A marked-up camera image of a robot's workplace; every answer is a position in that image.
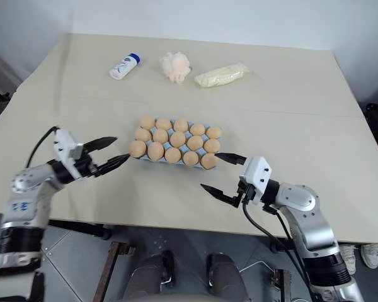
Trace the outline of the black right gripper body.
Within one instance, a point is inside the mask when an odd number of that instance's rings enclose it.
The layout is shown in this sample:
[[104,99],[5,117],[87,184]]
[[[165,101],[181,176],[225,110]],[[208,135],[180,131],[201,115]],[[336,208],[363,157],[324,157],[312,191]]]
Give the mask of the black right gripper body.
[[239,205],[240,203],[247,205],[255,198],[255,187],[252,184],[240,180],[238,182],[237,194],[236,205]]

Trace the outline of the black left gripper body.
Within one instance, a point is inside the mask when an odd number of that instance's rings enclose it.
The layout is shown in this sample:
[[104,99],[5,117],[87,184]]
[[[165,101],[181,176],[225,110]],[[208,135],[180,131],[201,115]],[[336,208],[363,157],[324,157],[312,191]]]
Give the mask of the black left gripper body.
[[89,152],[84,147],[81,148],[79,158],[73,158],[71,167],[71,176],[74,179],[100,176],[99,167],[93,162]]

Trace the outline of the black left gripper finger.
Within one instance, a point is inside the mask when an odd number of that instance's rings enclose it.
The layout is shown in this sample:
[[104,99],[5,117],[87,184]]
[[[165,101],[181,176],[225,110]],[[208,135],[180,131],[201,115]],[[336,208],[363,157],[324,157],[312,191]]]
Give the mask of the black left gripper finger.
[[94,139],[90,142],[87,142],[83,145],[83,151],[85,153],[91,153],[96,150],[101,150],[111,145],[114,141],[117,140],[117,137],[101,137]]
[[124,164],[130,157],[130,154],[118,155],[109,159],[106,163],[97,167],[95,176],[103,176]]

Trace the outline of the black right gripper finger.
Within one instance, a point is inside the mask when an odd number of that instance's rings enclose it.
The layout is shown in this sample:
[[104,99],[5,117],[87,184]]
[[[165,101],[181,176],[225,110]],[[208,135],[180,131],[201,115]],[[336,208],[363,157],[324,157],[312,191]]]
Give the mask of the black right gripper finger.
[[201,184],[201,187],[205,189],[215,199],[218,199],[219,201],[229,204],[235,208],[239,207],[239,204],[241,202],[241,193],[238,193],[236,196],[230,197],[230,196],[225,195],[223,191],[217,188],[214,188],[212,186]]
[[219,152],[214,154],[217,158],[234,165],[244,165],[246,157],[233,153]]

